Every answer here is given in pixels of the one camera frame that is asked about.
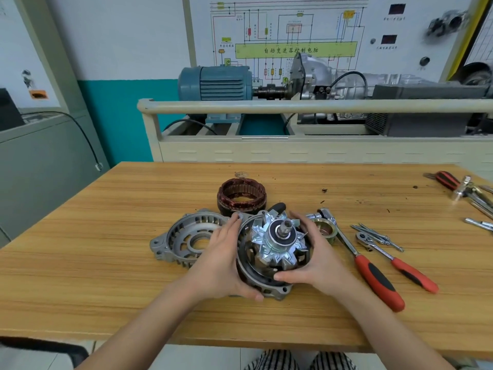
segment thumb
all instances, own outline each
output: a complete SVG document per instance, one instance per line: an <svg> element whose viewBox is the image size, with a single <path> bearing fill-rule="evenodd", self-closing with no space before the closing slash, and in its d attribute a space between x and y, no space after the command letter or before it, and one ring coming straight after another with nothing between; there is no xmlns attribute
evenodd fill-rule
<svg viewBox="0 0 493 370"><path fill-rule="evenodd" d="M308 283L306 271L301 269L280 271L274 274L274 279L289 284Z"/></svg>
<svg viewBox="0 0 493 370"><path fill-rule="evenodd" d="M238 282L236 286L236 294L239 294L244 298L252 298L255 301L263 301L264 299L260 291L257 291L255 288L250 287L243 282Z"/></svg>

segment wooden table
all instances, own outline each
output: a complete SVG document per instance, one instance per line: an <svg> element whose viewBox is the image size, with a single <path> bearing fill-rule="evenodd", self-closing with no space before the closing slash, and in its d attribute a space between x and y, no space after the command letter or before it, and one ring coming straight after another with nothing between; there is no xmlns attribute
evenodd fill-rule
<svg viewBox="0 0 493 370"><path fill-rule="evenodd" d="M110 337L186 272L157 261L149 241L184 213L217 210L221 183L246 172L265 186L268 205L327 206L350 239L358 222L391 236L406 250L399 256L440 286L425 292L367 254L403 296L398 316L442 353L491 357L493 237L460 220L484 215L422 177L438 170L466 174L453 165L121 163L0 251L0 336ZM349 251L335 248L356 274ZM371 350L347 311L305 285L281 302L204 302L172 342Z"/></svg>

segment black and white striped fabric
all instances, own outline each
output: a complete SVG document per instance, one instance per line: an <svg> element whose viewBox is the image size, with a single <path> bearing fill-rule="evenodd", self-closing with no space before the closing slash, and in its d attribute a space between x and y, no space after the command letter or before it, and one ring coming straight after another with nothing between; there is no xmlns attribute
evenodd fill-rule
<svg viewBox="0 0 493 370"><path fill-rule="evenodd" d="M290 351L271 349L251 362L244 370L300 370ZM353 362L341 352L319 352L309 370L357 370Z"/></svg>

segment red and black handle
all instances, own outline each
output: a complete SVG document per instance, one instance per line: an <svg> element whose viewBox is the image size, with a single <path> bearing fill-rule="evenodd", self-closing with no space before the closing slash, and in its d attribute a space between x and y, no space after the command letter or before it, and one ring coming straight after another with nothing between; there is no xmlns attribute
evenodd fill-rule
<svg viewBox="0 0 493 370"><path fill-rule="evenodd" d="M425 274L420 273L414 267L406 264L404 261L395 258L391 261L393 267L399 270L406 278L410 279L418 286L423 287L428 292L437 293L438 286L434 281L429 279Z"/></svg>
<svg viewBox="0 0 493 370"><path fill-rule="evenodd" d="M455 191L460 186L460 180L450 174L448 171L438 171L435 173L435 179L444 187Z"/></svg>
<svg viewBox="0 0 493 370"><path fill-rule="evenodd" d="M395 312L404 310L406 303L378 267L373 265L373 263L371 263L364 255L357 255L354 258L354 263L373 292L375 292L390 309Z"/></svg>

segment person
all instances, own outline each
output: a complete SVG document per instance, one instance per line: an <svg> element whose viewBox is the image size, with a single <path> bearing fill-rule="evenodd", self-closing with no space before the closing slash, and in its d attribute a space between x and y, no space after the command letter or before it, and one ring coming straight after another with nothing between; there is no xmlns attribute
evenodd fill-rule
<svg viewBox="0 0 493 370"><path fill-rule="evenodd" d="M450 370L453 367L415 333L351 272L334 249L305 216L292 212L301 221L313 246L310 262L299 269L280 271L274 279L287 283L311 284L333 296L357 320L368 342L387 370ZM144 370L176 327L201 301L240 295L262 302L256 289L243 283L236 267L237 241L241 220L237 213L216 229L207 248L182 278L170 283L135 319L121 328L90 355L78 370ZM312 369L356 367L341 353L320 353ZM286 351L264 352L248 369L298 370Z"/></svg>

